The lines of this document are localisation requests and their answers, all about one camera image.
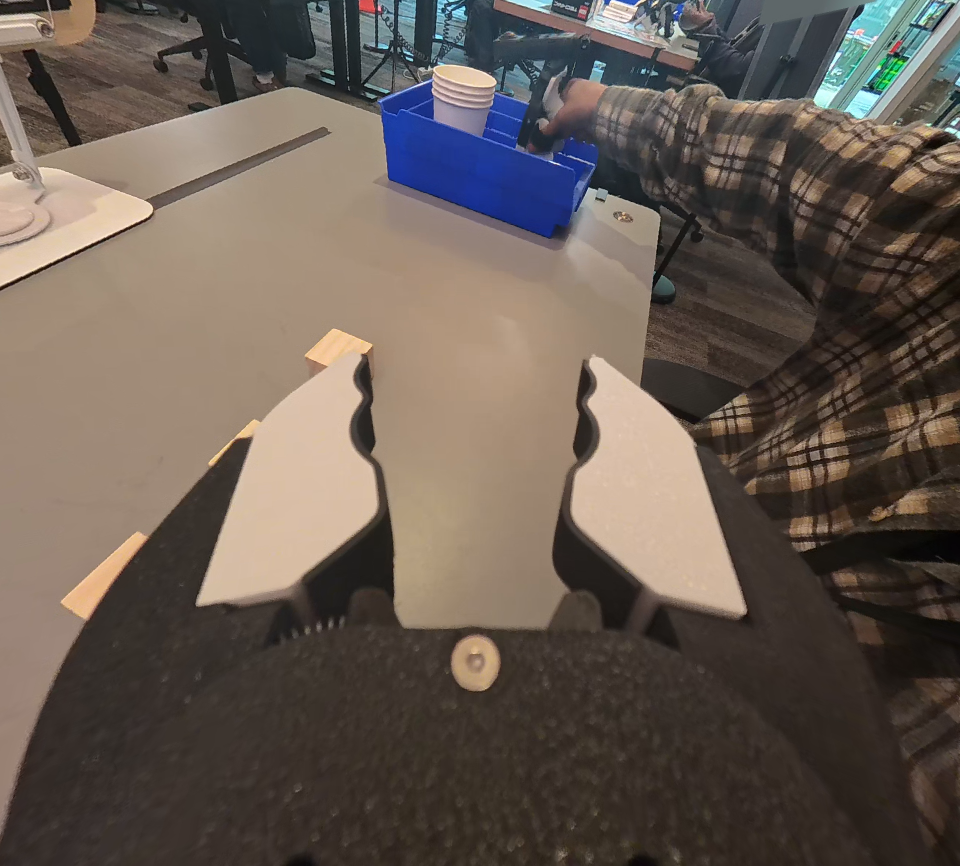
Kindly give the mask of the person's right hand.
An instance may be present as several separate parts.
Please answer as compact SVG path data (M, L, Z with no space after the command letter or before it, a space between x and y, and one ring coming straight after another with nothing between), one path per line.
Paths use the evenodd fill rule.
M607 87L588 79L554 77L547 86L543 105L547 118L538 130L549 140L591 140L598 104Z

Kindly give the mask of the wooden cube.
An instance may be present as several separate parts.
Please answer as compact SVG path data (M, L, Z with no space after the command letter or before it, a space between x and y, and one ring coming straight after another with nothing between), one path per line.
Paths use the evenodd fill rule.
M251 420L242 428L230 441L228 441L214 456L212 456L208 462L208 467L213 468L218 461L238 442L251 439L258 427L260 426L260 421L257 419Z
M89 620L118 576L137 555L147 539L147 536L141 532L127 537L60 601L60 606L80 620Z
M374 367L374 345L365 339L339 329L325 333L304 355L310 379L346 355L366 356Z

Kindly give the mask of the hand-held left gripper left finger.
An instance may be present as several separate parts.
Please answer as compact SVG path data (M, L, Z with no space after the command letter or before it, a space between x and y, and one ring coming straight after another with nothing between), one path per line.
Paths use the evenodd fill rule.
M198 608L347 608L391 593L391 519L374 458L369 361L346 354L287 396L249 441Z

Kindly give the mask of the blue plastic bin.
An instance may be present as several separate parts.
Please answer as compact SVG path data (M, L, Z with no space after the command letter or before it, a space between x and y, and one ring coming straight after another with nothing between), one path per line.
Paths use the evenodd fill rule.
M567 140L552 160L519 150L526 104L497 92L483 134L434 118L430 83L379 102L388 177L538 236L570 224L586 197L597 148Z

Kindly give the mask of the black office chair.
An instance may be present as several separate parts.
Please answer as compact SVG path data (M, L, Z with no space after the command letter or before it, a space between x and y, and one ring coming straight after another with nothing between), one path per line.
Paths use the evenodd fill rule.
M681 421L693 425L739 396L744 388L670 360L644 360L641 388Z

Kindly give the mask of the person's right forearm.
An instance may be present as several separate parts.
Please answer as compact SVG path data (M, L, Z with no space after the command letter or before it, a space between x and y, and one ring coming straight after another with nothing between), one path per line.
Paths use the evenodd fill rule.
M824 576L958 864L958 140L712 86L606 87L600 153L771 263L808 340L691 428Z

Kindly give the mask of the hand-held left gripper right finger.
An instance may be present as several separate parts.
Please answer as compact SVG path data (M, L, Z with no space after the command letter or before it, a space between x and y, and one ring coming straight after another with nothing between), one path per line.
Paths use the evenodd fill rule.
M604 358L582 364L575 462L558 511L558 577L603 620L663 608L742 620L748 607L697 449Z

